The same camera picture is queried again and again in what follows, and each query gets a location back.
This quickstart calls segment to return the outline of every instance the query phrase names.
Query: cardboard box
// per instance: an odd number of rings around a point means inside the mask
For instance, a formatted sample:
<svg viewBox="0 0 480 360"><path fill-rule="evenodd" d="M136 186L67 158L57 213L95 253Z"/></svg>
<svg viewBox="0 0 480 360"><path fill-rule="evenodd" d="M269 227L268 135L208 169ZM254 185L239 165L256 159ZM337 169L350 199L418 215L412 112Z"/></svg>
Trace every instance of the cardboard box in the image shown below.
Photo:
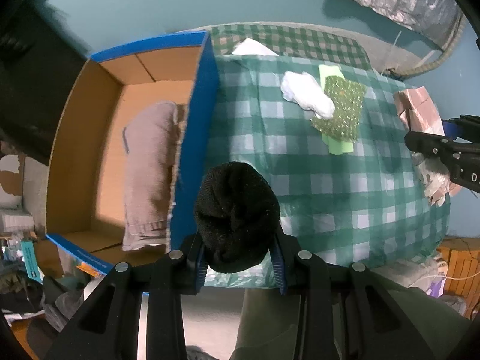
<svg viewBox="0 0 480 360"><path fill-rule="evenodd" d="M23 154L9 154L0 158L0 208L22 208L24 166Z"/></svg>
<svg viewBox="0 0 480 360"><path fill-rule="evenodd" d="M159 100L188 104L178 165L171 245L196 232L194 202L203 177L218 71L207 31L180 32L99 52L80 72L50 157L46 235L106 274L164 252L123 252L125 153L122 129Z"/></svg>

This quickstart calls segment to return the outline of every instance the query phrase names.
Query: wooden floor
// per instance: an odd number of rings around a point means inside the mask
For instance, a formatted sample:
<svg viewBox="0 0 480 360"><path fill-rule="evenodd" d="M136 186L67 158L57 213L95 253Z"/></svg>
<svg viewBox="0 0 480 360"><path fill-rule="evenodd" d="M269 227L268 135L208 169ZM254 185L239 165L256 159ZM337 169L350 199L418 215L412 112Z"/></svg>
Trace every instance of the wooden floor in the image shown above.
<svg viewBox="0 0 480 360"><path fill-rule="evenodd" d="M480 272L480 239L456 238L447 239L437 249L448 262L447 276L452 278L468 278ZM467 318L471 317L474 307L480 301L480 274L465 280L445 281L445 293L460 295L466 299Z"/></svg>
<svg viewBox="0 0 480 360"><path fill-rule="evenodd" d="M20 344L22 344L23 349L26 350L26 352L30 355L32 359L38 360L38 357L32 351L32 349L27 343L27 328L29 324L30 324L30 320L28 319L15 321L12 323L11 329L13 330L13 334L15 335L17 340L20 342Z"/></svg>

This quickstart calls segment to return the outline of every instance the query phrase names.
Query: black sock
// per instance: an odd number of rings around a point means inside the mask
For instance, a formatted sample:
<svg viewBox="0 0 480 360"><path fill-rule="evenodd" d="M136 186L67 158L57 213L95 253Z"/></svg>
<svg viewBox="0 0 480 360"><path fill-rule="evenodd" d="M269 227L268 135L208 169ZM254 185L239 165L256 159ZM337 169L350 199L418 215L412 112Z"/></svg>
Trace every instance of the black sock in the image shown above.
<svg viewBox="0 0 480 360"><path fill-rule="evenodd" d="M234 273L259 264L279 219L277 197L250 165L229 162L208 171L195 203L195 220L213 270Z"/></svg>

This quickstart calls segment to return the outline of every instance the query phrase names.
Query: blue label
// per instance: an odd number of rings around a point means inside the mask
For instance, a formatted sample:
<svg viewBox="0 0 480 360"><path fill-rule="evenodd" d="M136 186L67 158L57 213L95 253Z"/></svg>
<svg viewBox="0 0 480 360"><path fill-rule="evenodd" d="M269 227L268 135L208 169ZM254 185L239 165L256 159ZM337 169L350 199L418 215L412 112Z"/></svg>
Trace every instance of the blue label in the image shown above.
<svg viewBox="0 0 480 360"><path fill-rule="evenodd" d="M40 279L40 271L38 270L33 242L22 241L20 242L20 245L22 246L23 261L25 262L25 268L27 269L28 277L41 283L42 279Z"/></svg>

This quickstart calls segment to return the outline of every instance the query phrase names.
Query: green glittery fabric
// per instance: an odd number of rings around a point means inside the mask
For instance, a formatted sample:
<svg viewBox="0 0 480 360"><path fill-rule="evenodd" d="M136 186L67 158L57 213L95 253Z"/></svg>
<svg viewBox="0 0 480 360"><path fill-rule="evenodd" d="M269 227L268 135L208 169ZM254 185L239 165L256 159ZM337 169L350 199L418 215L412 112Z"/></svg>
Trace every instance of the green glittery fabric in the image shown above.
<svg viewBox="0 0 480 360"><path fill-rule="evenodd" d="M311 123L317 130L332 138L356 141L365 85L339 76L328 76L323 91L335 104L335 112L329 120L314 116Z"/></svg>

